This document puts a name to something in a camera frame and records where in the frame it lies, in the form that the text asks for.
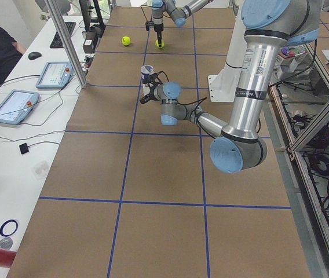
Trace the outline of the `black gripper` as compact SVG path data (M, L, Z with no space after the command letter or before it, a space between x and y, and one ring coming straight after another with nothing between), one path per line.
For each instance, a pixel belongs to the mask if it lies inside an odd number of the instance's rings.
M150 92L140 98L140 103L145 104L151 100L158 101L159 99L155 96L155 89L162 84L163 82L158 78L158 74L152 74L150 76Z
M162 31L164 30L163 16L153 16L152 21L157 36L156 43L162 43Z

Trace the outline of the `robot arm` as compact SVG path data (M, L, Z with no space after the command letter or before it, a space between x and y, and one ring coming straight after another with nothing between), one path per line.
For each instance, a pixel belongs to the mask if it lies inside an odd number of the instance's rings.
M141 103L160 102L163 125L187 120L212 136L210 158L220 171L237 173L261 164L267 150L256 127L278 52L317 38L321 8L321 1L243 2L238 13L246 28L246 49L229 122L198 105L179 103L180 85L161 82L149 65L141 69Z
M145 23L147 31L150 27L154 28L157 34L158 47L163 47L164 42L162 39L162 32L164 30L163 14L167 13L168 16L174 21L177 27L182 27L186 23L186 19L196 13L201 8L205 7L211 1L208 0L195 0L182 8L176 7L175 1L157 0L151 2L152 15L151 20Z

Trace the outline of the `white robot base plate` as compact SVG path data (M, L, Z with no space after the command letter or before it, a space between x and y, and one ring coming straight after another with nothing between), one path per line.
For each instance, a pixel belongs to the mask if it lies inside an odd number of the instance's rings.
M232 103L239 78L232 74L220 72L218 75L209 75L209 94L211 102Z

